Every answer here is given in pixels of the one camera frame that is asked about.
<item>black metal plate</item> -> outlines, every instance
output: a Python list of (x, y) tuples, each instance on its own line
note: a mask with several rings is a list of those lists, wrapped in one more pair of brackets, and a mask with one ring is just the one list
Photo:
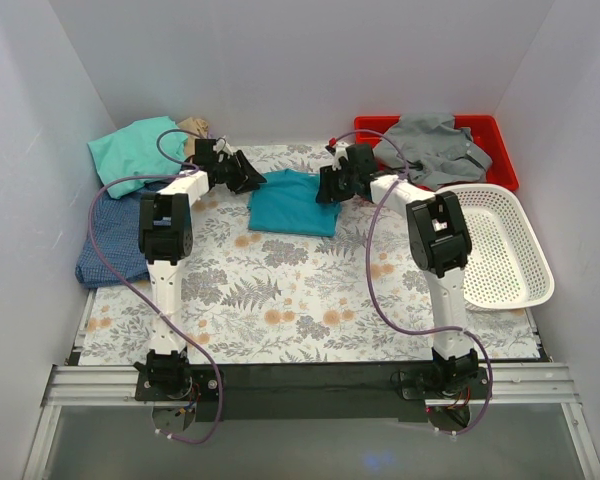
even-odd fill
[[(423, 375), (426, 376), (430, 369), (430, 365), (409, 365), (405, 368), (400, 368), (400, 379), (403, 385), (402, 396), (405, 400), (427, 400), (443, 397), (439, 391), (427, 390), (421, 387), (422, 382), (419, 380)], [(478, 376), (467, 382), (466, 387), (471, 388), (471, 398), (487, 398), (487, 371), (484, 368), (480, 368)]]
[[(218, 401), (218, 388), (209, 388), (209, 382), (216, 382), (215, 373), (211, 368), (197, 367), (189, 368), (186, 371), (186, 375), (191, 377), (199, 388), (199, 402), (217, 402)], [(147, 381), (147, 376), (144, 373), (138, 374), (138, 383), (136, 384), (136, 395), (135, 399), (139, 402), (182, 402), (167, 396), (161, 390), (152, 387)]]

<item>blue checkered cloth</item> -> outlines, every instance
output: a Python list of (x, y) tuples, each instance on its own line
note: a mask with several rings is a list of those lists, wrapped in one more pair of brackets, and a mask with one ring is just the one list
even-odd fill
[[(164, 187), (162, 182), (152, 183), (120, 200), (105, 193), (96, 206), (94, 233), (98, 246), (107, 260), (131, 282), (149, 278), (147, 262), (138, 248), (140, 197)], [(97, 257), (89, 237), (76, 264), (76, 278), (85, 288), (120, 284)]]

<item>glass panel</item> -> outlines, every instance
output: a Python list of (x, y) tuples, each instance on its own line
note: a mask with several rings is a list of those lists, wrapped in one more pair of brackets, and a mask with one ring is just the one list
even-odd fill
[(48, 478), (584, 478), (560, 405), (493, 405), (456, 441), (394, 420), (230, 421), (204, 446), (153, 431), (149, 407), (64, 407)]

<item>floral tablecloth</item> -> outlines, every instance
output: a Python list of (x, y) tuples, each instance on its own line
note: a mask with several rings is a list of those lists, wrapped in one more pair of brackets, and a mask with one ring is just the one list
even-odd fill
[[(244, 147), (261, 172), (317, 172), (331, 156), (322, 144)], [(374, 205), (343, 203), (334, 238), (247, 229), (249, 194), (218, 186), (193, 207), (194, 249), (183, 281), (184, 330), (218, 363), (361, 362), (431, 358), (430, 337), (394, 332), (369, 300), (364, 248)], [(384, 210), (373, 238), (372, 275), (383, 309), (398, 325), (433, 326), (407, 226)], [(150, 294), (148, 282), (138, 286)], [(123, 286), (100, 288), (80, 365), (143, 361), (152, 312)], [(494, 358), (537, 358), (524, 310), (469, 312), (469, 328)], [(203, 362), (197, 351), (194, 363)]]

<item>crumpled cloth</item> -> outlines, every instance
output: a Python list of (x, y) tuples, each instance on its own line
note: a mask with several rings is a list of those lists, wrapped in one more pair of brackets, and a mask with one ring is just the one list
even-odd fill
[[(455, 128), (447, 113), (409, 114), (385, 133), (410, 163), (414, 185), (437, 190), (459, 182), (484, 182), (491, 157), (473, 143), (471, 129)], [(386, 140), (373, 149), (375, 157), (392, 168), (402, 167), (395, 149)]]
[[(161, 133), (177, 128), (169, 117), (138, 120), (105, 137), (88, 143), (96, 172), (103, 184), (133, 175), (175, 175), (181, 165), (162, 156), (156, 146)], [(184, 133), (171, 133), (160, 142), (162, 149), (176, 160), (184, 160)], [(120, 198), (155, 180), (130, 180), (107, 190)]]
[[(140, 197), (157, 192), (165, 183), (152, 183), (136, 192), (114, 200), (108, 194), (100, 197), (94, 215), (94, 233), (105, 258), (130, 282), (149, 278), (147, 261), (138, 247)], [(120, 281), (96, 256), (87, 237), (76, 263), (76, 278), (85, 288), (118, 285)]]

